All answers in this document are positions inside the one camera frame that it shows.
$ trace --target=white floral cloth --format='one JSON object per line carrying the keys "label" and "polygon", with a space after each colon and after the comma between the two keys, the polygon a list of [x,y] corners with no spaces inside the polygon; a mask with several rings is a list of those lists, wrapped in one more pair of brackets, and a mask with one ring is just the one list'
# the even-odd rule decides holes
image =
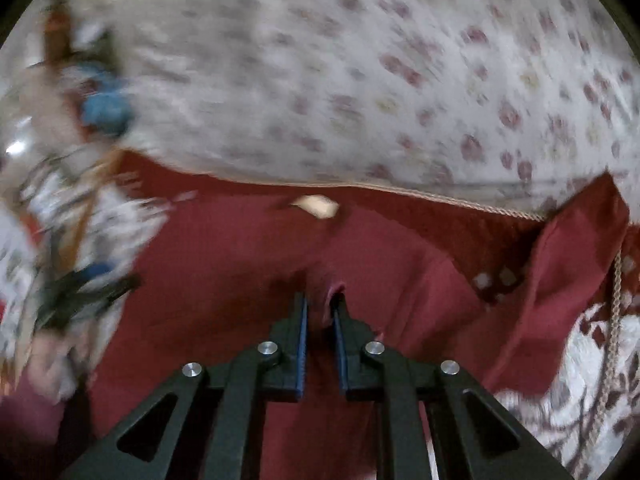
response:
{"label": "white floral cloth", "polygon": [[[603,308],[606,306],[595,304],[578,319],[567,340],[558,375],[542,398],[526,399],[511,391],[497,395],[524,427],[572,472],[584,446],[602,384],[603,342],[609,335],[609,324],[604,320],[590,320]],[[616,379],[606,402],[604,423],[586,464],[575,472],[577,479],[599,478],[640,417],[639,335],[638,315],[624,316]]]}
{"label": "white floral cloth", "polygon": [[111,2],[165,163],[526,209],[608,168],[640,218],[640,72],[598,0]]}

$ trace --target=metal screw head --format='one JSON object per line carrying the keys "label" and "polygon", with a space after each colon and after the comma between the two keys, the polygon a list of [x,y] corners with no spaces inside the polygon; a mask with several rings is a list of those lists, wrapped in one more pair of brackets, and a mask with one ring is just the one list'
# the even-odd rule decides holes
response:
{"label": "metal screw head", "polygon": [[455,375],[460,371],[460,365],[455,361],[446,360],[440,364],[440,370],[447,375]]}
{"label": "metal screw head", "polygon": [[385,351],[385,346],[380,341],[369,341],[364,345],[367,354],[380,355]]}
{"label": "metal screw head", "polygon": [[187,363],[182,367],[182,374],[187,377],[197,377],[202,373],[202,366],[198,363]]}
{"label": "metal screw head", "polygon": [[258,352],[262,355],[272,355],[278,351],[278,345],[273,341],[263,341],[258,345]]}

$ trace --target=beige cord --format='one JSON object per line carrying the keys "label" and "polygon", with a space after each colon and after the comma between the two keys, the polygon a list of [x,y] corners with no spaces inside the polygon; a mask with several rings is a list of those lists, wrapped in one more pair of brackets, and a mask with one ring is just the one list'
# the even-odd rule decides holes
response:
{"label": "beige cord", "polygon": [[616,377],[616,362],[618,360],[618,348],[620,346],[620,289],[622,288],[622,254],[616,254],[613,265],[613,295],[611,298],[611,323],[609,330],[609,341],[604,358],[604,373],[600,394],[596,398],[596,413],[593,415],[591,427],[587,434],[587,439],[581,449],[578,449],[580,458],[574,466],[572,474],[577,477],[584,467],[593,447],[598,441],[604,416],[606,413],[606,403],[609,393]]}

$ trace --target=red flower print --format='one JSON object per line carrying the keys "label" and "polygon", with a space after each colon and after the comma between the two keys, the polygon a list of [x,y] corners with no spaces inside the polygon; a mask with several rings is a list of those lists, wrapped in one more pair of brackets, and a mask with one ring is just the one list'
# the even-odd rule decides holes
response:
{"label": "red flower print", "polygon": [[435,43],[434,41],[430,41],[429,43],[427,43],[423,40],[423,38],[415,34],[413,38],[407,41],[407,43],[418,54],[428,60],[431,60],[432,55],[442,54],[444,52],[444,49],[439,43]]}
{"label": "red flower print", "polygon": [[461,33],[462,39],[465,43],[487,44],[489,40],[486,38],[486,34],[479,27],[471,26],[466,31]]}
{"label": "red flower print", "polygon": [[602,91],[609,90],[609,88],[611,86],[611,83],[609,82],[609,80],[606,79],[605,77],[603,77],[602,74],[600,72],[598,72],[597,70],[595,71],[595,73],[593,75],[593,80],[602,89]]}
{"label": "red flower print", "polygon": [[302,95],[297,95],[293,99],[293,111],[299,115],[307,115],[309,112],[309,99]]}
{"label": "red flower print", "polygon": [[358,101],[350,95],[334,94],[331,96],[331,104],[335,112],[355,112],[358,108]]}
{"label": "red flower print", "polygon": [[340,0],[340,6],[347,10],[360,10],[359,0]]}
{"label": "red flower print", "polygon": [[489,73],[487,72],[486,67],[484,65],[480,65],[476,67],[476,69],[474,70],[474,74],[476,74],[476,76],[482,81],[486,81],[487,78],[489,77]]}
{"label": "red flower print", "polygon": [[384,54],[383,56],[380,56],[380,63],[382,63],[382,66],[392,74],[397,74],[402,69],[402,61],[391,54]]}
{"label": "red flower print", "polygon": [[624,69],[622,72],[620,72],[620,78],[619,79],[620,79],[621,83],[631,83],[634,80],[633,76],[626,69]]}
{"label": "red flower print", "polygon": [[545,198],[542,206],[540,206],[540,209],[542,209],[542,211],[544,212],[555,211],[556,209],[558,209],[558,201],[552,196],[548,196]]}
{"label": "red flower print", "polygon": [[596,92],[593,91],[593,88],[591,88],[590,84],[586,84],[582,90],[584,91],[584,96],[587,98],[588,102],[598,102],[598,96],[596,95]]}
{"label": "red flower print", "polygon": [[578,41],[580,42],[580,48],[585,54],[590,53],[591,47],[589,47],[589,42],[587,39],[580,33],[578,33]]}
{"label": "red flower print", "polygon": [[498,20],[500,20],[501,18],[504,18],[504,14],[501,13],[500,9],[498,9],[498,7],[496,7],[495,5],[489,6],[489,12],[491,12],[491,15],[494,18],[497,18]]}
{"label": "red flower print", "polygon": [[310,152],[322,153],[324,152],[324,142],[315,137],[298,137],[298,142],[308,149]]}
{"label": "red flower print", "polygon": [[545,33],[556,31],[556,24],[551,19],[551,14],[548,10],[541,10],[538,19],[540,20],[540,27]]}
{"label": "red flower print", "polygon": [[380,178],[382,180],[391,180],[391,171],[384,164],[373,164],[369,171],[367,171],[367,176],[371,178]]}
{"label": "red flower print", "polygon": [[407,81],[411,86],[415,88],[420,88],[424,79],[420,73],[407,66],[405,66],[404,70],[402,70],[402,77],[405,81]]}
{"label": "red flower print", "polygon": [[600,27],[605,27],[607,25],[607,16],[603,14],[599,10],[591,9],[591,19],[593,23],[599,25]]}
{"label": "red flower print", "polygon": [[500,162],[505,170],[510,170],[513,167],[513,155],[510,152],[502,152]]}
{"label": "red flower print", "polygon": [[567,181],[566,189],[567,191],[578,192],[583,189],[589,183],[589,179],[585,176],[579,176],[577,178],[572,178]]}
{"label": "red flower print", "polygon": [[469,162],[484,162],[484,149],[474,136],[465,135],[460,142],[460,153],[462,158]]}
{"label": "red flower print", "polygon": [[535,36],[531,36],[530,40],[529,40],[529,51],[530,53],[534,54],[534,55],[539,55],[540,52],[542,52],[542,49],[540,48],[540,42],[538,41],[538,38],[536,38]]}
{"label": "red flower print", "polygon": [[398,144],[400,144],[400,146],[402,146],[406,150],[411,150],[415,148],[414,140],[411,137],[409,137],[407,134],[401,134],[398,137]]}
{"label": "red flower print", "polygon": [[517,130],[522,122],[520,114],[508,101],[502,102],[498,116],[500,117],[500,122],[510,130]]}
{"label": "red flower print", "polygon": [[575,5],[571,0],[560,0],[560,5],[562,5],[562,8],[569,14],[573,14],[575,12]]}
{"label": "red flower print", "polygon": [[602,116],[607,120],[607,122],[611,122],[611,108],[609,108],[605,103],[600,105],[600,112]]}
{"label": "red flower print", "polygon": [[426,126],[427,124],[429,124],[431,122],[431,120],[433,119],[433,116],[435,115],[435,112],[432,110],[421,110],[419,111],[416,116],[418,118],[418,123],[420,124],[420,126]]}
{"label": "red flower print", "polygon": [[411,16],[411,11],[409,10],[409,7],[406,3],[400,2],[399,0],[392,0],[391,4],[393,6],[394,12],[403,20]]}
{"label": "red flower print", "polygon": [[531,182],[533,167],[528,160],[521,160],[518,163],[518,178],[526,184]]}
{"label": "red flower print", "polygon": [[561,115],[549,116],[549,133],[563,144],[571,142],[571,134],[569,133],[569,125]]}
{"label": "red flower print", "polygon": [[453,184],[453,174],[449,167],[443,162],[437,161],[430,164],[422,179],[428,184],[437,184],[438,186],[452,186]]}
{"label": "red flower print", "polygon": [[328,16],[324,17],[324,22],[320,25],[320,34],[328,38],[336,38],[341,30],[342,25]]}

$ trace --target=patterned fabric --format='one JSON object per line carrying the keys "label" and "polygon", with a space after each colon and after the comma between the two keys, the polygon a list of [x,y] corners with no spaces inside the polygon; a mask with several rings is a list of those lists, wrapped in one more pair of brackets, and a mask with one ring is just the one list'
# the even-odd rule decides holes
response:
{"label": "patterned fabric", "polygon": [[33,283],[35,257],[27,230],[0,201],[0,360],[15,355],[15,335]]}
{"label": "patterned fabric", "polygon": [[[640,256],[637,245],[629,253]],[[623,317],[620,349],[615,359],[616,380],[606,403],[606,416],[580,480],[597,479],[640,420],[640,296],[638,269],[627,254],[623,276]],[[498,400],[563,464],[574,471],[578,446],[595,414],[602,385],[605,344],[609,336],[609,305],[594,303],[578,321],[567,340],[562,364],[549,391],[539,399],[504,391]]]}
{"label": "patterned fabric", "polygon": [[165,163],[526,209],[609,168],[640,218],[640,72],[598,0],[109,1]]}

